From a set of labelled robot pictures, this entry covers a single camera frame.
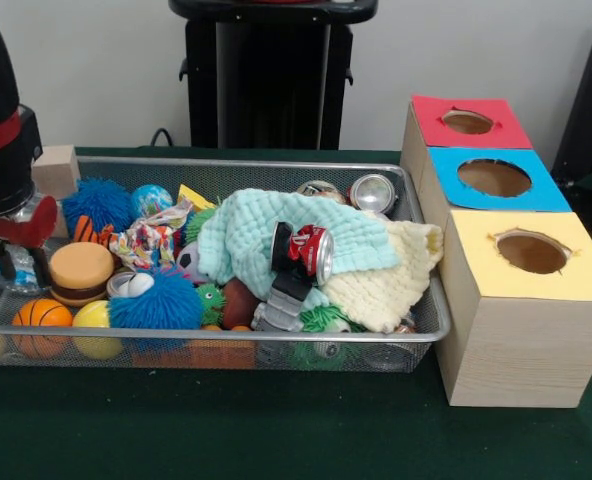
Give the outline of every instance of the brown football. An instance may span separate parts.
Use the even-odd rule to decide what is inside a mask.
[[[226,330],[239,326],[249,327],[260,300],[237,278],[232,278],[225,285],[223,293],[226,301],[223,310],[223,327]]]

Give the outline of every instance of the soft toy hamburger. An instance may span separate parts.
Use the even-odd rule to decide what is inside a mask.
[[[82,307],[105,297],[114,260],[109,250],[97,243],[71,243],[54,253],[49,271],[52,296],[65,305]]]

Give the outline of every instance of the yellow paper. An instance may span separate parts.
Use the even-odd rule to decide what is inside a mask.
[[[452,218],[482,296],[592,301],[592,239],[576,214],[453,210]],[[565,266],[537,274],[512,265],[500,254],[495,236],[513,229],[567,247]]]
[[[194,210],[196,210],[197,212],[202,212],[203,210],[207,210],[208,208],[216,208],[216,205],[206,200],[205,197],[182,184],[180,186],[180,190],[178,191],[179,202],[181,198],[186,198],[187,200],[192,202],[194,204]]]

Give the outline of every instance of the blue square paper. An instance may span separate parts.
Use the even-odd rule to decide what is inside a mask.
[[[430,155],[445,196],[453,205],[477,210],[570,212],[556,183],[533,150],[430,148]],[[523,170],[531,187],[515,197],[480,192],[458,176],[458,169],[475,160],[501,161]]]

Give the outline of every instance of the round hole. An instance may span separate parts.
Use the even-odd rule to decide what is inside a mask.
[[[458,168],[458,177],[474,190],[495,197],[517,197],[532,186],[524,170],[502,160],[472,160]]]
[[[558,272],[567,263],[569,250],[546,235],[516,231],[496,241],[500,254],[515,267],[546,275]]]
[[[467,110],[451,110],[443,116],[443,122],[455,132],[466,135],[489,133],[494,126],[486,116]]]

